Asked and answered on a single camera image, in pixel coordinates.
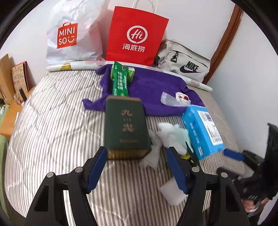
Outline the person right hand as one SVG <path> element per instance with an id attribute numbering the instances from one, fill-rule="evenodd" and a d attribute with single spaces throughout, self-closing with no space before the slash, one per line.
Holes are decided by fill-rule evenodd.
<path id="1" fill-rule="evenodd" d="M 242 203 L 243 203 L 244 209 L 246 210 L 247 213 L 255 212 L 255 214 L 258 214 L 264 209 L 264 207 L 268 203 L 268 201 L 269 201 L 269 198 L 266 197 L 264 200 L 259 202 L 258 207 L 255 206 L 254 201 L 252 201 L 252 200 L 242 200 Z"/>

